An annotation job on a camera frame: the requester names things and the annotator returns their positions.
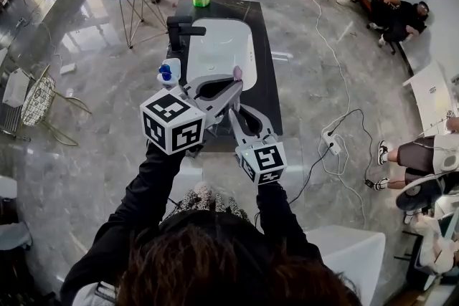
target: patterned chair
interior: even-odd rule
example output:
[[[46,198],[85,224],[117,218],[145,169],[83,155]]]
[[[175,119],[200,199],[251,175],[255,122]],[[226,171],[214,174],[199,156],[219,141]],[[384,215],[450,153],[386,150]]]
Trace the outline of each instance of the patterned chair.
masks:
[[[41,123],[44,127],[51,131],[52,136],[54,136],[60,143],[65,145],[78,145],[78,143],[71,139],[71,137],[65,135],[62,131],[52,126],[46,120],[47,114],[56,96],[61,97],[62,99],[86,111],[87,113],[91,112],[87,108],[86,104],[78,98],[65,97],[64,95],[58,93],[55,90],[56,82],[54,79],[52,79],[52,77],[48,75],[48,69],[49,65],[46,67],[40,78],[34,83],[28,95],[26,96],[26,100],[22,105],[21,123],[19,128],[21,128],[23,125],[35,126]]]

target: white box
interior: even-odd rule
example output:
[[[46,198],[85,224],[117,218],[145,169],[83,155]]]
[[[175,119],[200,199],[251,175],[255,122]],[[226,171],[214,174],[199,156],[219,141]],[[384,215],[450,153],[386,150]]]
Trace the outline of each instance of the white box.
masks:
[[[29,77],[21,69],[14,70],[9,75],[2,102],[11,107],[21,106],[26,99],[28,86]]]
[[[168,155],[202,143],[206,114],[165,88],[141,105],[143,134]]]
[[[240,166],[257,185],[277,181],[287,168],[284,146],[276,143],[242,150]]]

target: black and white marker cube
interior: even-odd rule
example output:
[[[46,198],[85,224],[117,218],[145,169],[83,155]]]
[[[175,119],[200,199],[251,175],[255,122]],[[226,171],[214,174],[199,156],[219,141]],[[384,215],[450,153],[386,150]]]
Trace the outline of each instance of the black and white marker cube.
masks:
[[[141,105],[143,134],[168,155],[202,143],[204,135],[206,114],[177,91],[162,89]]]
[[[241,150],[240,165],[257,185],[277,181],[287,168],[282,143]]]

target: black faucet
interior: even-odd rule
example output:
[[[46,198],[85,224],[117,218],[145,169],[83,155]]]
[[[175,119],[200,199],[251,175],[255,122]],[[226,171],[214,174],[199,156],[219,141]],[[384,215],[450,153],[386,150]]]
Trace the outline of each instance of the black faucet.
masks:
[[[180,24],[191,24],[193,19],[190,16],[168,16],[167,30],[172,52],[182,52],[182,42],[180,36],[204,36],[206,27],[181,26]]]

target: gray shorts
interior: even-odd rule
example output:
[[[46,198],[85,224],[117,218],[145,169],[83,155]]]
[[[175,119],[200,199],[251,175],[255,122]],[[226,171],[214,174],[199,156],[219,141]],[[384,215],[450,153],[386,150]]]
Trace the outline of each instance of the gray shorts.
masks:
[[[433,170],[434,139],[435,137],[418,138],[414,142],[399,147],[397,163],[407,168],[404,174],[407,185],[414,180],[435,173]]]

